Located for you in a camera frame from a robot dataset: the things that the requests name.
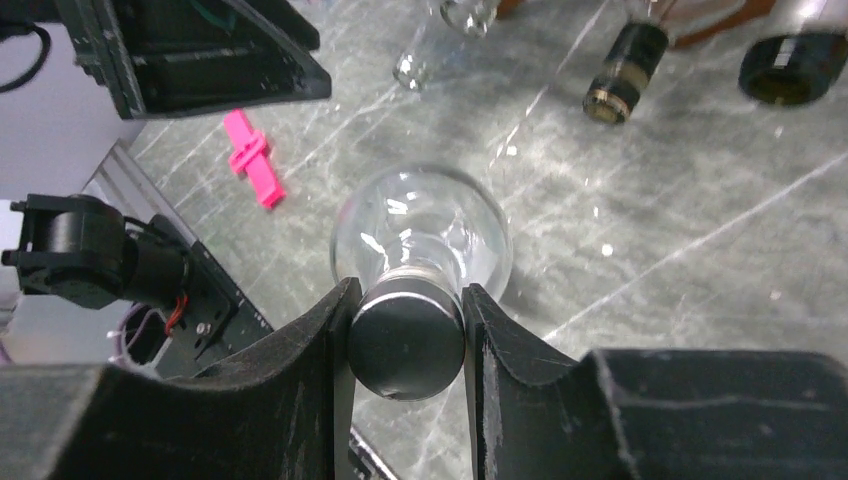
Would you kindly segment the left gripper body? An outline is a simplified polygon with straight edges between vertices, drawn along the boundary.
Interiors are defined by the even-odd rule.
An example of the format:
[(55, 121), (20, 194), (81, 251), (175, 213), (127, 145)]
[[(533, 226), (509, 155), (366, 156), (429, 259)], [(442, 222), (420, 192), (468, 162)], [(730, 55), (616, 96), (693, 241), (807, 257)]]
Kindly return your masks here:
[(327, 99), (318, 30), (287, 1), (58, 1), (75, 61), (125, 120)]

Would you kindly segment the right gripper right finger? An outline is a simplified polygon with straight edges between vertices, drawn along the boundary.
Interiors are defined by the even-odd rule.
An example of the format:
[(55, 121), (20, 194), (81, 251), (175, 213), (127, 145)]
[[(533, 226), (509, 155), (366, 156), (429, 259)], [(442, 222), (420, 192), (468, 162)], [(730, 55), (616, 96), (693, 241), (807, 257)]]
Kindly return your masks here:
[(843, 479), (847, 370), (802, 351), (593, 349), (574, 360), (462, 296), (478, 479)]

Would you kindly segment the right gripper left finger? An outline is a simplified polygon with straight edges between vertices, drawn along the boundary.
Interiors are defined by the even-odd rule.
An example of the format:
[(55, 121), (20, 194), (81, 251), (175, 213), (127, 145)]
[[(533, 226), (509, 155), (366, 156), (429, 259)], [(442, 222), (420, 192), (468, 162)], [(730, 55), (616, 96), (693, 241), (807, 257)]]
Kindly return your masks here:
[(311, 310), (192, 378), (111, 365), (1, 371), (5, 479), (350, 479), (355, 381), (341, 281)]

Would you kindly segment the clear round glass bottle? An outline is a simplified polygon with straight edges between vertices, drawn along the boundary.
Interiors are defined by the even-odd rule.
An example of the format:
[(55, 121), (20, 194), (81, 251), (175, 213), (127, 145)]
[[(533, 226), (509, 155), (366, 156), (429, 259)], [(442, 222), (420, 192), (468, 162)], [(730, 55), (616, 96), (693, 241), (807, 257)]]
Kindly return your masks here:
[(492, 194), (465, 171), (437, 163), (384, 169), (343, 203), (329, 258), (336, 280), (362, 299), (347, 353), (374, 394), (419, 401), (446, 389), (465, 355), (464, 288), (502, 296), (513, 242)]

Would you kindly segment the clear tall glass bottle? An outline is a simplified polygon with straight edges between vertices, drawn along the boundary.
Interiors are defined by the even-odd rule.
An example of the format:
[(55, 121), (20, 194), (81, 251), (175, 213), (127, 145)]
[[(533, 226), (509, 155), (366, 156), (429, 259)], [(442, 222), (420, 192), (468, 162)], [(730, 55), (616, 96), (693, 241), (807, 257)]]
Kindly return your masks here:
[(446, 30), (419, 29), (395, 63), (392, 73), (397, 83), (409, 91), (422, 91), (444, 65), (452, 44)]

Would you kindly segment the clear square labelled liquor bottle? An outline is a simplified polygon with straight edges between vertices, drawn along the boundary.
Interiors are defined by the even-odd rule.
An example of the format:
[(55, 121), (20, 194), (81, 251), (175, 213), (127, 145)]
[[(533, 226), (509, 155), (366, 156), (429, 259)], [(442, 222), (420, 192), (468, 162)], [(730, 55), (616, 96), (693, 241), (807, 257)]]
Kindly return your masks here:
[(584, 96), (584, 113), (610, 125), (628, 121), (668, 45), (667, 34), (655, 25), (625, 24)]

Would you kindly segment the dark green wine bottle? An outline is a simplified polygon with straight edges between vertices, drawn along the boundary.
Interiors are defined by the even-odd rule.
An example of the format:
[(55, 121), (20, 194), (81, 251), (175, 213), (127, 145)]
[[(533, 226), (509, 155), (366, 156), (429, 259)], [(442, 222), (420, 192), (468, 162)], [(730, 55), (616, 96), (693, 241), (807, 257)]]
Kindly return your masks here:
[(738, 86), (748, 97), (783, 107), (820, 99), (847, 62), (842, 34), (801, 32), (763, 38), (746, 52)]

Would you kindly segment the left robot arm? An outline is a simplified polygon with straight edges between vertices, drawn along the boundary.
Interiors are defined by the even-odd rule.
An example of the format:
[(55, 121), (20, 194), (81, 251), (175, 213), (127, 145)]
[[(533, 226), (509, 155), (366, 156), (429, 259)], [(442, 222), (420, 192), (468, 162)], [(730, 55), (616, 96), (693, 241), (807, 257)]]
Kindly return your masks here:
[[(105, 87), (125, 120), (175, 119), (326, 99), (314, 59), (318, 30), (287, 1), (5, 1), (1, 35), (66, 28), (76, 63)], [(28, 295), (89, 309), (117, 300), (174, 307), (206, 272), (190, 241), (163, 220), (147, 224), (82, 194), (31, 194), (20, 244), (2, 255)]]

